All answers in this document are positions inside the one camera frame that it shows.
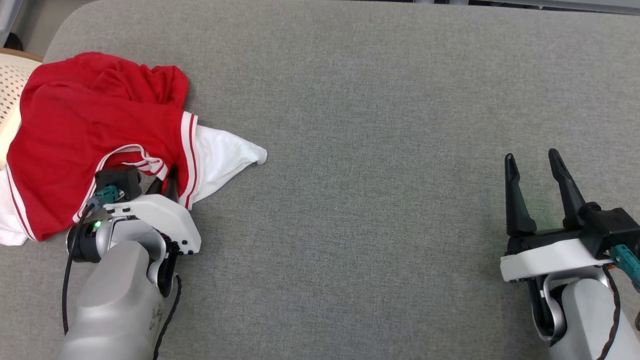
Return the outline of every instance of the sleeve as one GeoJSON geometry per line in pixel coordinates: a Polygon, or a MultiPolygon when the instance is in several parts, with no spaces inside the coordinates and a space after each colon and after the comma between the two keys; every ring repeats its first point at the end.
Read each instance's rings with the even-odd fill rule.
{"type": "Polygon", "coordinates": [[[0,244],[22,245],[27,240],[11,196],[7,169],[0,170],[0,244]]]}
{"type": "Polygon", "coordinates": [[[250,164],[263,164],[267,160],[267,150],[232,133],[198,125],[195,157],[198,169],[195,192],[192,199],[185,199],[189,209],[194,202],[218,191],[250,164]]]}

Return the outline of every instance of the white stripe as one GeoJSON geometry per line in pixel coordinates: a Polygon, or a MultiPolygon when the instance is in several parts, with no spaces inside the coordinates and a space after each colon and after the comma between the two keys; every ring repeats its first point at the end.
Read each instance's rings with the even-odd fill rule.
{"type": "Polygon", "coordinates": [[[151,166],[151,172],[157,172],[158,170],[160,170],[161,167],[164,166],[164,163],[162,161],[157,161],[154,163],[149,161],[149,165],[151,166]]]}
{"type": "Polygon", "coordinates": [[[136,151],[140,151],[140,149],[137,149],[137,148],[135,148],[135,147],[128,147],[128,148],[126,148],[126,149],[122,149],[122,150],[120,150],[120,151],[118,151],[118,152],[136,152],[136,151]]]}
{"type": "Polygon", "coordinates": [[[36,236],[33,234],[33,231],[31,230],[31,225],[29,224],[29,218],[27,217],[27,211],[26,211],[26,208],[24,207],[24,202],[22,201],[20,192],[18,192],[18,188],[15,186],[15,183],[13,182],[13,177],[11,176],[11,168],[9,167],[9,164],[6,164],[6,175],[9,178],[9,184],[11,185],[13,199],[15,201],[15,205],[17,206],[16,210],[20,212],[20,215],[22,217],[20,226],[25,226],[26,227],[25,232],[27,233],[27,235],[30,238],[36,240],[36,236]]]}
{"type": "Polygon", "coordinates": [[[169,171],[169,169],[166,167],[166,165],[162,165],[162,170],[160,170],[157,174],[156,177],[162,181],[164,181],[164,179],[166,178],[166,173],[169,171]]]}
{"type": "Polygon", "coordinates": [[[184,189],[184,192],[178,198],[178,203],[188,210],[191,210],[190,204],[187,204],[187,196],[191,192],[193,192],[193,188],[195,187],[195,159],[191,155],[191,132],[189,130],[195,131],[196,121],[198,119],[197,116],[193,115],[193,128],[191,127],[191,116],[188,112],[184,112],[182,114],[182,123],[180,124],[180,135],[182,137],[182,151],[184,151],[184,156],[187,159],[187,171],[189,174],[189,179],[187,181],[187,186],[184,189]]]}
{"type": "Polygon", "coordinates": [[[149,165],[149,164],[144,165],[144,166],[141,166],[141,167],[137,167],[137,168],[138,168],[138,170],[140,170],[140,171],[151,172],[151,165],[149,165]]]}
{"type": "Polygon", "coordinates": [[[127,162],[124,162],[124,163],[122,163],[122,164],[123,164],[123,165],[132,165],[132,166],[135,166],[135,167],[137,167],[137,168],[140,168],[141,166],[148,165],[148,161],[147,161],[147,160],[140,160],[140,161],[138,161],[137,163],[127,163],[127,162]]]}

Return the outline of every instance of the clothing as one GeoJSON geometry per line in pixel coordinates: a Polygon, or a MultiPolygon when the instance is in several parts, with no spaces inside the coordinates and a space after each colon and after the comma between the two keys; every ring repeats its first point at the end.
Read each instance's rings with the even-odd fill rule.
{"type": "Polygon", "coordinates": [[[24,243],[20,233],[42,241],[77,222],[96,190],[93,175],[104,167],[134,165],[164,179],[175,165],[179,203],[191,209],[266,160],[263,148],[198,126],[182,109],[187,89],[175,66],[149,69],[100,53],[37,68],[0,173],[0,208],[14,208],[0,215],[0,243],[24,243]]]}

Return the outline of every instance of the red stripe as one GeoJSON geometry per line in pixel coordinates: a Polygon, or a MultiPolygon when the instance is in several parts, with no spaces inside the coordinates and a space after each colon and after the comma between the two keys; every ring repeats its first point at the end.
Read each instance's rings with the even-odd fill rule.
{"type": "Polygon", "coordinates": [[[161,161],[160,163],[161,163],[162,165],[160,165],[160,167],[159,167],[156,171],[152,172],[152,174],[154,174],[154,175],[158,175],[158,173],[159,173],[160,171],[162,171],[162,169],[164,168],[164,163],[163,163],[162,161],[161,161]]]}
{"type": "Polygon", "coordinates": [[[196,184],[198,184],[198,168],[197,168],[197,164],[196,164],[196,152],[193,150],[193,137],[191,136],[193,134],[193,118],[195,115],[191,114],[191,124],[189,125],[189,146],[191,147],[191,158],[193,159],[193,187],[191,188],[191,192],[189,193],[189,195],[187,195],[187,201],[186,201],[186,206],[187,208],[189,208],[189,205],[191,204],[191,195],[193,195],[193,191],[196,188],[196,184]]]}
{"type": "Polygon", "coordinates": [[[29,231],[29,229],[27,229],[27,224],[24,223],[24,220],[22,219],[22,213],[20,213],[20,208],[18,208],[18,203],[15,201],[15,197],[13,196],[13,187],[11,186],[11,179],[9,179],[9,172],[6,173],[7,176],[7,180],[9,182],[9,192],[11,193],[11,200],[13,201],[13,206],[15,207],[15,211],[18,213],[18,217],[20,218],[20,222],[22,222],[22,227],[24,228],[24,230],[27,232],[28,235],[32,235],[33,231],[29,231]]]}

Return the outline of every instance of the fabric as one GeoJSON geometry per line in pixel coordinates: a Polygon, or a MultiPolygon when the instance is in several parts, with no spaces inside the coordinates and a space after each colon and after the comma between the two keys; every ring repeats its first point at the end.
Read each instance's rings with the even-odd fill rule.
{"type": "MultiPolygon", "coordinates": [[[[600,13],[109,0],[45,60],[176,64],[200,125],[269,150],[193,206],[202,249],[177,263],[160,359],[540,360],[527,288],[500,275],[504,156],[540,229],[564,217],[551,147],[586,200],[640,220],[638,33],[600,13]]],[[[63,234],[0,248],[1,359],[58,353],[65,260],[63,234]]]]}
{"type": "Polygon", "coordinates": [[[0,215],[0,243],[19,244],[20,233],[46,240],[77,222],[104,167],[135,165],[164,179],[175,165],[178,202],[191,209],[249,163],[265,161],[264,149],[226,132],[201,129],[196,144],[198,117],[182,109],[187,89],[175,66],[149,69],[100,53],[37,68],[2,174],[8,187],[0,202],[15,210],[0,215]]]}
{"type": "Polygon", "coordinates": [[[15,107],[6,111],[6,118],[0,124],[0,170],[4,169],[6,165],[6,153],[20,127],[20,109],[18,105],[17,102],[15,107]]]}

